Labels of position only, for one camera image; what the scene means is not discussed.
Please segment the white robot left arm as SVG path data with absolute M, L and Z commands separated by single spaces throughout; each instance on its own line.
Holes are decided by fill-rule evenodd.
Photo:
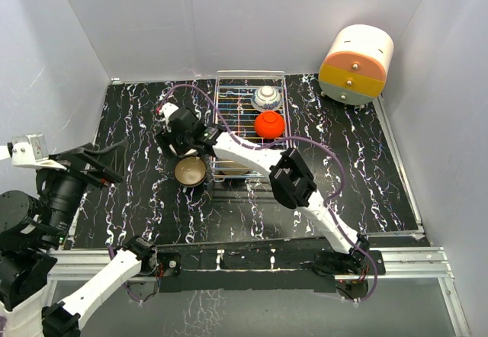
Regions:
M 48 275 L 57 263 L 51 250 L 68 236 L 85 192 L 123 181 L 128 143 L 104 149 L 88 143 L 50 154 L 43 135 L 16 136 L 1 147 L 1 158 L 36 172 L 38 195 L 1 195 L 1 334 L 3 336 L 79 336 L 93 313 L 132 277 L 157 266 L 156 248 L 135 236 L 74 294 L 51 306 L 44 303 Z

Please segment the red bowl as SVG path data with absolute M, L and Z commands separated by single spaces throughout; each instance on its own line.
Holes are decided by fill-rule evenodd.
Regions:
M 254 121 L 254 129 L 264 139 L 276 139 L 285 131 L 284 118 L 276 111 L 261 112 Z

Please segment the black bowl with beige outside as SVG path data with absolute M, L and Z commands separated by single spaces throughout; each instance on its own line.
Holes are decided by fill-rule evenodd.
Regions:
M 228 176 L 240 176 L 249 172 L 249 168 L 234 161 L 222 161 L 218 165 L 219 171 Z

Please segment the white bowl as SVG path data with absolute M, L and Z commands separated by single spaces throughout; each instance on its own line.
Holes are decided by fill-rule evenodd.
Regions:
M 186 151 L 184 151 L 183 149 L 176 149 L 172 144 L 169 144 L 169 149 L 174 156 L 176 156 L 180 159 L 183 159 L 183 158 L 189 157 L 189 156 L 197 156 L 198 155 L 198 151 L 195 149 L 187 149 Z

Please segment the blue floral porcelain bowl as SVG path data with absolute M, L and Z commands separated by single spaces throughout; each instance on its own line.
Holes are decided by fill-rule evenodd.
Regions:
M 251 105 L 259 112 L 278 111 L 282 106 L 282 95 L 277 88 L 264 85 L 252 94 Z

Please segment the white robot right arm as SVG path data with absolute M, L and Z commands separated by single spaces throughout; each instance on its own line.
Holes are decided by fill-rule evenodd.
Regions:
M 192 110 L 173 103 L 161 104 L 157 114 L 164 120 L 156 135 L 164 149 L 178 156 L 195 151 L 230 160 L 268 177 L 275 200 L 288 209 L 298 210 L 328 240 L 332 254 L 324 266 L 326 270 L 360 278 L 376 270 L 367 237 L 335 214 L 331 198 L 322 196 L 298 149 L 276 149 L 272 144 L 259 146 L 238 137 L 227 124 L 206 125 Z

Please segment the tan bowl with brown rim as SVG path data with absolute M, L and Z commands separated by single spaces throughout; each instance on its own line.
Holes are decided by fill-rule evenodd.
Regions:
M 186 187 L 202 184 L 207 176 L 205 162 L 197 156 L 189 156 L 180 160 L 174 169 L 175 179 Z

